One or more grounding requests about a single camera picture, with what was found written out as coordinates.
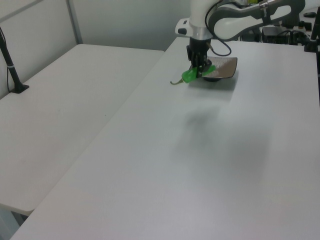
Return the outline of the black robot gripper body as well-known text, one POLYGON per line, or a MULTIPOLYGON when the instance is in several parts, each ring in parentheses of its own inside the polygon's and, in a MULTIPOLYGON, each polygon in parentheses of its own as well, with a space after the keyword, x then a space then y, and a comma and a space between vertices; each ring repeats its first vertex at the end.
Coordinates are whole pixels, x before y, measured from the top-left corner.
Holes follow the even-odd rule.
POLYGON ((211 39, 198 40, 189 39, 189 45, 186 47, 188 60, 192 66, 210 66, 212 62, 208 59, 208 50, 211 39))

